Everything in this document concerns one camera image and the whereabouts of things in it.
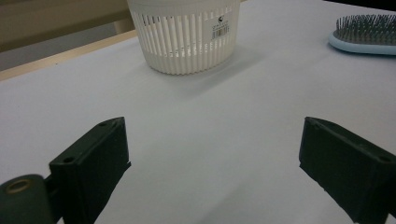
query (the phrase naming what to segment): barcode sticker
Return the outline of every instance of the barcode sticker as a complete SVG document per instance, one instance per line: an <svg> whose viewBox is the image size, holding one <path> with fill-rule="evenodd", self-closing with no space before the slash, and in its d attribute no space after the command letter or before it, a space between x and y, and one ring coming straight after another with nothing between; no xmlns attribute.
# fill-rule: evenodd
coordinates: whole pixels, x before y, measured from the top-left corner
<svg viewBox="0 0 396 224"><path fill-rule="evenodd" d="M204 22L204 43L208 44L212 40L224 37L231 32L232 12L229 11L219 17L206 20Z"/></svg>
<svg viewBox="0 0 396 224"><path fill-rule="evenodd" d="M227 35L230 32L230 25L228 22L225 22L221 26L214 26L212 33L212 40Z"/></svg>

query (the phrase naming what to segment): white basket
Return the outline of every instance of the white basket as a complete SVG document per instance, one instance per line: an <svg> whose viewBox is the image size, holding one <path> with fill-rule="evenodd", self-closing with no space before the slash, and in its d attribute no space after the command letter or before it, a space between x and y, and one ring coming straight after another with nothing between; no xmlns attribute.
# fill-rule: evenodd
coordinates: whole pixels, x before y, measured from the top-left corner
<svg viewBox="0 0 396 224"><path fill-rule="evenodd" d="M240 0L128 0L146 61L172 75L204 71L233 52Z"/></svg>

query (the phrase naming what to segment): wooden edge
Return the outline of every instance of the wooden edge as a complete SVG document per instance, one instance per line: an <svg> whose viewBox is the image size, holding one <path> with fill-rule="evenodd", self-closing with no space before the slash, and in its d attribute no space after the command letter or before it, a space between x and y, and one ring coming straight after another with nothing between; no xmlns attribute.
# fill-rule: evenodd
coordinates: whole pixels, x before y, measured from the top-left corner
<svg viewBox="0 0 396 224"><path fill-rule="evenodd" d="M132 20L132 18L124 19L121 21L114 21L114 27L116 28L117 35L135 30L134 21Z"/></svg>
<svg viewBox="0 0 396 224"><path fill-rule="evenodd" d="M49 56L48 58L40 59L31 63L26 63L17 67L9 68L0 72L0 81L17 77L35 70L55 65L66 60L75 58L79 55L87 54L98 49L108 47L113 44L120 43L121 41L130 39L136 36L136 30L129 31L120 35L111 36L110 38L103 39L76 49Z"/></svg>
<svg viewBox="0 0 396 224"><path fill-rule="evenodd" d="M59 29L58 28L52 29L50 31L42 32L37 35L30 35L30 36L21 37L18 39L4 41L4 42L0 43L0 52L29 46L29 45L32 45L32 44L35 44L35 43L38 43L41 41L49 40L52 38L56 38L59 36L69 35L69 34L79 32L79 31L91 29L92 27L111 23L115 19L117 19L117 20L130 19L131 20L132 18L131 18L131 14L129 11L123 11L123 12L120 12L117 14L103 16L101 18L78 22L73 25L62 26Z"/></svg>

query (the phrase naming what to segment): white table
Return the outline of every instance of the white table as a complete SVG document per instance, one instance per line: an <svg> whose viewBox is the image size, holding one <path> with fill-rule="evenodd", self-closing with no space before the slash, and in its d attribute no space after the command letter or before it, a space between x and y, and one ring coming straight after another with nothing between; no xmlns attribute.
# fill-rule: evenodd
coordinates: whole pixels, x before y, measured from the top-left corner
<svg viewBox="0 0 396 224"><path fill-rule="evenodd" d="M200 74L153 71L132 38L1 81L0 182L49 175L93 125L124 116L132 168L98 224L352 223L298 154L307 116L396 153L396 58L327 42L338 18L366 13L389 12L249 0L233 56Z"/></svg>

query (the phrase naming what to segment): floor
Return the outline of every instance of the floor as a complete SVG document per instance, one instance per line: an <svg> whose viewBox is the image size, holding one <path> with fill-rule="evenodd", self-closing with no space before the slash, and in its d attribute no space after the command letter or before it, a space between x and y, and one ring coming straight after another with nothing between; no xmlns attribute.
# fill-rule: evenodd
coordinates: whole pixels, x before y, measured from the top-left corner
<svg viewBox="0 0 396 224"><path fill-rule="evenodd" d="M110 23L31 46L0 52L0 71L84 46L115 34L114 25Z"/></svg>

